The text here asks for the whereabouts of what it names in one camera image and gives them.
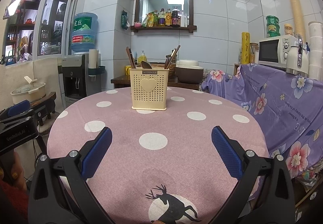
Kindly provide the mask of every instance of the green container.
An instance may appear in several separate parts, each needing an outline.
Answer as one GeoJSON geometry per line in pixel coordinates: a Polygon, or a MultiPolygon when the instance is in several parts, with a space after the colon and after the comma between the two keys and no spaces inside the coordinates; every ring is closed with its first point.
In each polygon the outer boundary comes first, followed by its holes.
{"type": "Polygon", "coordinates": [[[277,33],[277,32],[274,32],[274,31],[268,31],[267,35],[268,35],[268,38],[269,38],[269,37],[280,36],[280,33],[277,33]]]}
{"type": "Polygon", "coordinates": [[[279,19],[273,15],[266,16],[267,24],[279,24],[279,19]]]}
{"type": "Polygon", "coordinates": [[[279,33],[280,26],[276,24],[267,24],[267,31],[273,31],[279,33]]]}

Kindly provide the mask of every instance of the purple floral cloth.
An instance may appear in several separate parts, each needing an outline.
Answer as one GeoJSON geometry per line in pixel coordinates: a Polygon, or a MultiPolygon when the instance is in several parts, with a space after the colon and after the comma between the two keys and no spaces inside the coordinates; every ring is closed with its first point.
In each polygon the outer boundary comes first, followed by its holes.
{"type": "Polygon", "coordinates": [[[248,64],[233,77],[213,70],[201,87],[248,111],[264,133],[270,156],[282,154],[292,178],[323,158],[321,82],[248,64]]]}

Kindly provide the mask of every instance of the yellow plastic wrap roll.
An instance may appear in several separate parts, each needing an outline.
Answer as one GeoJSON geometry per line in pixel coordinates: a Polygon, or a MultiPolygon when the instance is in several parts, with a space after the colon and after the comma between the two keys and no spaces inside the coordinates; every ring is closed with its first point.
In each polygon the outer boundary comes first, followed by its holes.
{"type": "Polygon", "coordinates": [[[304,25],[301,3],[299,0],[290,0],[290,3],[292,6],[294,22],[295,22],[295,34],[300,34],[303,39],[303,42],[305,43],[306,42],[305,25],[304,25]]]}
{"type": "Polygon", "coordinates": [[[250,34],[248,32],[242,32],[241,42],[241,63],[249,64],[250,61],[250,34]]]}

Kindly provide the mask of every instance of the black deer silhouette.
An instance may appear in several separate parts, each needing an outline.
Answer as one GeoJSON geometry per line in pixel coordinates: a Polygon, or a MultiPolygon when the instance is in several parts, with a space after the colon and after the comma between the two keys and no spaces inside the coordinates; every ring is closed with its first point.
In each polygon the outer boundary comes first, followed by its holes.
{"type": "Polygon", "coordinates": [[[165,223],[165,224],[176,224],[176,220],[179,220],[181,217],[185,216],[188,219],[195,221],[195,222],[200,222],[201,220],[196,220],[192,218],[189,214],[186,213],[187,210],[191,210],[194,212],[195,218],[197,218],[197,212],[191,205],[185,207],[184,203],[181,202],[179,199],[175,198],[174,196],[167,194],[166,187],[161,185],[161,187],[156,186],[157,190],[161,190],[163,193],[161,195],[156,194],[154,196],[152,190],[150,190],[149,195],[145,195],[148,199],[161,199],[161,201],[167,205],[167,202],[169,204],[169,207],[167,211],[161,215],[161,217],[158,219],[159,221],[165,223]]]}

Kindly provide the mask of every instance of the round table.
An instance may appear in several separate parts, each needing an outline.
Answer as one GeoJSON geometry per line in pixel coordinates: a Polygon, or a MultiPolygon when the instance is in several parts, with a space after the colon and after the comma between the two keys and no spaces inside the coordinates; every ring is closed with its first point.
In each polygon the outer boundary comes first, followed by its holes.
{"type": "Polygon", "coordinates": [[[130,88],[101,92],[68,107],[51,129],[50,158],[80,150],[104,126],[112,130],[112,144],[88,185],[116,224],[162,220],[167,210],[178,215],[166,224],[208,223],[237,181],[212,144],[215,126],[245,150],[268,156],[258,123],[242,107],[173,87],[166,103],[166,111],[134,110],[130,88]]]}

